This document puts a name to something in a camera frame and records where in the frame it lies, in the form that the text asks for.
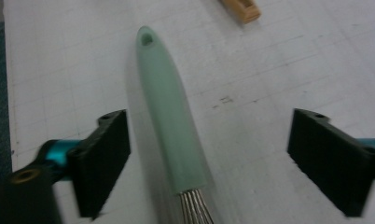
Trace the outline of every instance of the brass screw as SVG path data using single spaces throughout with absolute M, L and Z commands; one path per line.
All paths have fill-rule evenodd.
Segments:
M 22 184 L 24 182 L 27 182 L 29 180 L 36 178 L 39 174 L 40 174 L 40 171 L 38 169 L 25 170 L 17 174 L 14 174 L 12 178 L 10 179 L 10 182 L 12 184 Z

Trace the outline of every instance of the clamp jaw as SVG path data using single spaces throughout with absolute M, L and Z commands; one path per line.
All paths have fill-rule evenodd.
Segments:
M 0 223 L 60 224 L 52 184 L 71 180 L 79 213 L 98 217 L 130 155 L 126 110 L 98 119 L 84 140 L 49 140 L 33 162 L 0 184 Z

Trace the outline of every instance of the wooden object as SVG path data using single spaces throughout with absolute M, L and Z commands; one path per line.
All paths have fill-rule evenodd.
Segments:
M 254 21 L 261 15 L 259 8 L 252 0 L 223 0 L 223 2 L 243 23 Z

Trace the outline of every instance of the white table surface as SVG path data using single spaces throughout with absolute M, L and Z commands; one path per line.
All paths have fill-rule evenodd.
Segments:
M 94 223 L 178 223 L 137 79 L 135 35 L 149 25 L 187 90 L 219 223 L 375 224 L 375 184 L 364 217 L 347 219 L 285 152 L 295 107 L 375 137 L 375 0 L 257 4 L 262 17 L 240 25 L 216 0 L 5 0 L 14 170 L 127 108 L 132 155 Z M 55 191 L 65 223 L 89 222 L 69 183 Z

